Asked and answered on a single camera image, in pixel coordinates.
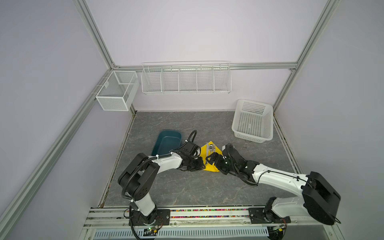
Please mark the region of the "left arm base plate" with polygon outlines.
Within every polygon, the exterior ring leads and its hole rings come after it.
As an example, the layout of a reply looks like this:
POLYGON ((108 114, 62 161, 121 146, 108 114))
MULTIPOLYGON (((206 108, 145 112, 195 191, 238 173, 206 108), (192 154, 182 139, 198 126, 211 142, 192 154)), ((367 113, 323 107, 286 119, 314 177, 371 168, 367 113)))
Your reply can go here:
POLYGON ((171 220, 170 209, 154 209, 148 216, 144 216, 141 212, 133 210, 130 218, 134 226, 168 226, 171 220))

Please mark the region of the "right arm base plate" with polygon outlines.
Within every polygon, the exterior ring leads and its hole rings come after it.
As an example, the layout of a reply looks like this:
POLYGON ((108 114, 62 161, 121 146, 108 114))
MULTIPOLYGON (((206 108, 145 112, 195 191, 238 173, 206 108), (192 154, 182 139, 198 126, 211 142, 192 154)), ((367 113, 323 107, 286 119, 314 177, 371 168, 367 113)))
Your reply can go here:
POLYGON ((264 208, 248 208, 252 224, 288 224, 291 223, 290 217, 279 217, 272 211, 264 208))

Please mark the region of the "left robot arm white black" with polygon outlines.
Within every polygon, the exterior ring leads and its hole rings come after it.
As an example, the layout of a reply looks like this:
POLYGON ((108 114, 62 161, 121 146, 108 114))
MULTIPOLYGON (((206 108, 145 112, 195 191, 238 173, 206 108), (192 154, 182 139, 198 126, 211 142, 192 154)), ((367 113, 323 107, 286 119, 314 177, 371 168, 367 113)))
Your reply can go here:
POLYGON ((165 155, 137 154, 119 176, 122 198, 129 200, 130 206, 142 216, 152 216, 157 210, 149 192, 158 174, 168 170, 195 172, 205 169, 201 147, 194 143, 196 135, 197 131, 192 131, 184 144, 165 155))

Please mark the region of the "teal plastic tray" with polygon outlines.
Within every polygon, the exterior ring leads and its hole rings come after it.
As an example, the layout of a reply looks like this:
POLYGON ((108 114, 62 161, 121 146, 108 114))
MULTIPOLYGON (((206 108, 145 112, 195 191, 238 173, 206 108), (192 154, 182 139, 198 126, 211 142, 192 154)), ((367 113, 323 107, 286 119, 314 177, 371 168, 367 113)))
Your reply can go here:
POLYGON ((152 156, 165 155, 181 146, 182 134, 175 130, 164 130, 159 133, 152 150, 152 156))

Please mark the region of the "yellow paper napkin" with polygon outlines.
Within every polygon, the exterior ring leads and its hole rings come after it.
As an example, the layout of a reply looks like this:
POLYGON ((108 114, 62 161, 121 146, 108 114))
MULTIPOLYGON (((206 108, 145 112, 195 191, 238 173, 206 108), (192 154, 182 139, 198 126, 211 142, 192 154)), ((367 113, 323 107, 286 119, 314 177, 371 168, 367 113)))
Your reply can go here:
POLYGON ((212 155, 215 155, 215 153, 222 156, 222 151, 212 141, 207 142, 204 146, 201 147, 200 157, 203 158, 203 163, 205 165, 204 171, 214 173, 219 172, 219 169, 216 167, 213 161, 212 155))

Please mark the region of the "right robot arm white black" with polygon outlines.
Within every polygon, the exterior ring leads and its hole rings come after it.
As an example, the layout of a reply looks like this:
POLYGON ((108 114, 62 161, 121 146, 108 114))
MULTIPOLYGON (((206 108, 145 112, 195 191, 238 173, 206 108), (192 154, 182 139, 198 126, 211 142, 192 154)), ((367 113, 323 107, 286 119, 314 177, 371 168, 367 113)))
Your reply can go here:
POLYGON ((233 175, 247 185, 270 185, 293 194, 291 198, 271 197, 255 218, 262 223, 285 223, 290 217, 312 217, 332 226, 340 221, 337 212, 340 194, 319 173, 289 173, 244 159, 232 144, 222 152, 208 153, 205 163, 224 175, 233 175))

